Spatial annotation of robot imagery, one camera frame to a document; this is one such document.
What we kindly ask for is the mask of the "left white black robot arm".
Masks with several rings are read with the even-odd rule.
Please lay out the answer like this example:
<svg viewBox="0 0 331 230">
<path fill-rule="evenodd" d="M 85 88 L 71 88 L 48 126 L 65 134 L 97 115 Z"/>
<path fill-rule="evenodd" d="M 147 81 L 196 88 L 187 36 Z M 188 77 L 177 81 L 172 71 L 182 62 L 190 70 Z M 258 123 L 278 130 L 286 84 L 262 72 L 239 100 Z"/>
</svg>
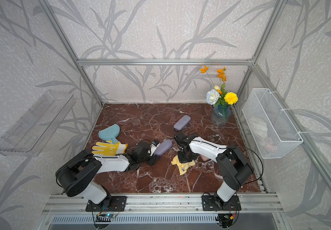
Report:
<svg viewBox="0 0 331 230">
<path fill-rule="evenodd" d="M 142 141 L 129 154 L 95 156 L 83 150 L 55 173 L 56 183 L 68 197 L 82 196 L 94 204 L 100 204 L 110 197 L 106 189 L 95 183 L 96 175 L 106 172 L 131 172 L 155 155 L 159 141 Z"/>
</svg>

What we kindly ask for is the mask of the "white items in basket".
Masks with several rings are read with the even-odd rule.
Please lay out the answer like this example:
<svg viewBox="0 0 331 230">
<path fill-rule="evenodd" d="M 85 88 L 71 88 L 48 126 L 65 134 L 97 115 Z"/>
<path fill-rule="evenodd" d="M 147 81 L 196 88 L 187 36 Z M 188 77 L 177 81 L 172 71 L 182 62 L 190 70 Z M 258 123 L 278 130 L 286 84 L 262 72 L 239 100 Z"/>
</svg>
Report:
<svg viewBox="0 0 331 230">
<path fill-rule="evenodd" d="M 264 120 L 256 116 L 251 116 L 248 120 L 251 131 L 259 138 L 265 139 L 268 135 L 268 127 Z"/>
</svg>

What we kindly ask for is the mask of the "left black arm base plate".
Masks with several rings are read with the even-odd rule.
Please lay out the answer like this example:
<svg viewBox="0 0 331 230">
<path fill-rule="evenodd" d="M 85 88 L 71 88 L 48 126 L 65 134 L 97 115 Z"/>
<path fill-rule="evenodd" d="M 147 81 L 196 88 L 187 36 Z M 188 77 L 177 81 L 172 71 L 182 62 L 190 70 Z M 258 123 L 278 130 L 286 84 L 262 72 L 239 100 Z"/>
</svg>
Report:
<svg viewBox="0 0 331 230">
<path fill-rule="evenodd" d="M 108 196 L 98 204 L 88 201 L 86 212 L 114 211 L 123 212 L 126 205 L 127 196 Z"/>
</svg>

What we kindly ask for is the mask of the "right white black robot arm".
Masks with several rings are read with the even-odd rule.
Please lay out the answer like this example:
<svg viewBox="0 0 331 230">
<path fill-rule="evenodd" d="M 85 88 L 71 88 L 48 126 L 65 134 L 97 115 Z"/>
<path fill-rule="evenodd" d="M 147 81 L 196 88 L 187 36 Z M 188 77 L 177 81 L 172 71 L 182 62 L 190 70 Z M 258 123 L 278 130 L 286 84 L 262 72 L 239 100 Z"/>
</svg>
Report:
<svg viewBox="0 0 331 230">
<path fill-rule="evenodd" d="M 243 151 L 235 145 L 219 145 L 182 132 L 175 135 L 180 163 L 191 163 L 204 156 L 218 164 L 224 182 L 216 192 L 216 199 L 228 202 L 254 174 L 254 168 Z"/>
</svg>

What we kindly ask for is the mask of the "pink eyeglass case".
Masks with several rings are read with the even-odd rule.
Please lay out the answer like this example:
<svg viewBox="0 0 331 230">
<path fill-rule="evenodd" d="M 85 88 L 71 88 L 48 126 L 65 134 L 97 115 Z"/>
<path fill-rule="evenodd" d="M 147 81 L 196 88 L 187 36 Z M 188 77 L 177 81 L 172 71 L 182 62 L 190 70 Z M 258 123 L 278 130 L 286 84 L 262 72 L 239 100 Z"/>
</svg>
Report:
<svg viewBox="0 0 331 230">
<path fill-rule="evenodd" d="M 205 156 L 203 156 L 203 155 L 200 155 L 200 157 L 201 157 L 201 159 L 202 159 L 204 162 L 207 162 L 207 161 L 210 160 L 210 158 L 205 157 Z"/>
</svg>

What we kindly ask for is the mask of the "yellow white work glove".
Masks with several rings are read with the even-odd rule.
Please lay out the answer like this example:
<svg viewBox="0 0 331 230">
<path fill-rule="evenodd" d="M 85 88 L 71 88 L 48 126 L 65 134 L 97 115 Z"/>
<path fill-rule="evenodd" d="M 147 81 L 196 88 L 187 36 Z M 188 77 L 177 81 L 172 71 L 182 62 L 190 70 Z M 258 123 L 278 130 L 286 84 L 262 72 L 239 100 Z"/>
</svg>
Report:
<svg viewBox="0 0 331 230">
<path fill-rule="evenodd" d="M 124 154 L 127 150 L 127 144 L 121 144 L 117 142 L 113 144 L 111 142 L 96 142 L 92 147 L 92 153 L 103 156 L 115 156 L 118 154 Z"/>
</svg>

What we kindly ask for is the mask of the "aluminium front rail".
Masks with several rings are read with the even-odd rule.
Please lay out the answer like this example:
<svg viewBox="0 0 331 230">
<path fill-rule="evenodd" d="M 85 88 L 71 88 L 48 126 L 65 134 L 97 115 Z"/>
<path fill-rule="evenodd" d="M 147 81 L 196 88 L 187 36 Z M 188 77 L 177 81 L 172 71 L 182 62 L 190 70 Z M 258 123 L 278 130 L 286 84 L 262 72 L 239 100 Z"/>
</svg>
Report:
<svg viewBox="0 0 331 230">
<path fill-rule="evenodd" d="M 207 195 L 190 194 L 126 194 L 123 214 L 176 214 L 202 213 L 204 207 L 213 207 L 211 202 L 203 201 Z M 283 207 L 276 194 L 240 193 L 238 194 L 240 213 L 282 213 Z M 86 214 L 88 199 L 52 195 L 42 214 Z"/>
</svg>

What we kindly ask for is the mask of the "clear acrylic wall shelf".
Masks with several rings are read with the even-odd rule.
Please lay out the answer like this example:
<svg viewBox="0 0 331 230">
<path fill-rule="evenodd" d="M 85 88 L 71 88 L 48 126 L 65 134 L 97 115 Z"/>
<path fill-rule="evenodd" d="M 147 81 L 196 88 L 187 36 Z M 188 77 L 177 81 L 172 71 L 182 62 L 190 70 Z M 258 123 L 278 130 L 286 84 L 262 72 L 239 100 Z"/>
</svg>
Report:
<svg viewBox="0 0 331 230">
<path fill-rule="evenodd" d="M 47 90 L 0 138 L 0 154 L 37 157 L 74 104 L 73 94 Z"/>
</svg>

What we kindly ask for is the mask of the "glass flower vase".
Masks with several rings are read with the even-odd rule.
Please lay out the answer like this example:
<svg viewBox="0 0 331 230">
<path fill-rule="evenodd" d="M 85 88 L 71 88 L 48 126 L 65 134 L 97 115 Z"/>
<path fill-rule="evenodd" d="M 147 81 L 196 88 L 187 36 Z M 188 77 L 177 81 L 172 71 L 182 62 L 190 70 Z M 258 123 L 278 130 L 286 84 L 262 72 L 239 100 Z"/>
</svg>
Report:
<svg viewBox="0 0 331 230">
<path fill-rule="evenodd" d="M 230 106 L 220 104 L 213 109 L 211 121 L 217 126 L 224 126 L 228 122 L 230 115 Z"/>
</svg>

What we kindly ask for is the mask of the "artificial flower bouquet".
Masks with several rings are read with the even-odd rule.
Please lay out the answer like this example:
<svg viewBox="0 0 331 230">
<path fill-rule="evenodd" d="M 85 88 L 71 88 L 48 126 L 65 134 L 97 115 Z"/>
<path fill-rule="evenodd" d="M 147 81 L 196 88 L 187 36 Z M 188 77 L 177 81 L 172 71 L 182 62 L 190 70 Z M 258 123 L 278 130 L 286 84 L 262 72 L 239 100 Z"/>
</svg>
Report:
<svg viewBox="0 0 331 230">
<path fill-rule="evenodd" d="M 217 70 L 217 77 L 221 81 L 221 86 L 214 85 L 206 94 L 206 102 L 209 105 L 217 107 L 219 105 L 231 106 L 238 102 L 237 94 L 226 90 L 226 67 Z"/>
</svg>

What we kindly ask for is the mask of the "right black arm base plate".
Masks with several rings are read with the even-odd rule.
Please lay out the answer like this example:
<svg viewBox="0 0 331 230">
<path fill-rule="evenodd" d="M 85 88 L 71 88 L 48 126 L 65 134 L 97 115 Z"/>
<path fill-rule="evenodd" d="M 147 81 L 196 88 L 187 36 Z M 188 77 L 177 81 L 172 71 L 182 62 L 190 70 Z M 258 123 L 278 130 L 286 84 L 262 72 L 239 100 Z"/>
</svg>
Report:
<svg viewBox="0 0 331 230">
<path fill-rule="evenodd" d="M 241 204 L 237 194 L 232 195 L 228 201 L 223 201 L 216 194 L 203 193 L 203 211 L 241 211 Z"/>
</svg>

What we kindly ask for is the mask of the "yellow microfiber cloth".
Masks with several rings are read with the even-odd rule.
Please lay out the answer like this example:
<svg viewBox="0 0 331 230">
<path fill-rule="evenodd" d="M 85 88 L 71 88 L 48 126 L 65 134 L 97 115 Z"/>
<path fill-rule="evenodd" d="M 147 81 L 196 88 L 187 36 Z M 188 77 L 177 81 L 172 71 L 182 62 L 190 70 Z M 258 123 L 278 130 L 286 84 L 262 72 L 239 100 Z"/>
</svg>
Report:
<svg viewBox="0 0 331 230">
<path fill-rule="evenodd" d="M 181 163 L 179 161 L 179 157 L 176 155 L 173 158 L 171 164 L 176 165 L 178 167 L 180 175 L 184 175 L 187 172 L 187 169 L 189 169 L 190 167 L 195 165 L 195 162 L 194 162 L 194 160 L 192 160 L 191 162 L 188 162 L 188 163 Z"/>
</svg>

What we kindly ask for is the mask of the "blue-grey fabric eyeglass case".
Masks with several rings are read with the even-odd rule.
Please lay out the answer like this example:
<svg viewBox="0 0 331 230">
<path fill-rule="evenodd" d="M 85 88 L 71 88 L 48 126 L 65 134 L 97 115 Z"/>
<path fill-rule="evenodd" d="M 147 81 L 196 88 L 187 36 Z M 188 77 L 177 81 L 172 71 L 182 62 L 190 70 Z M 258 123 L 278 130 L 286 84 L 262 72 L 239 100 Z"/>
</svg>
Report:
<svg viewBox="0 0 331 230">
<path fill-rule="evenodd" d="M 155 156 L 161 156 L 166 153 L 170 148 L 172 148 L 171 140 L 164 140 L 162 143 L 158 144 L 156 150 L 154 151 Z"/>
</svg>

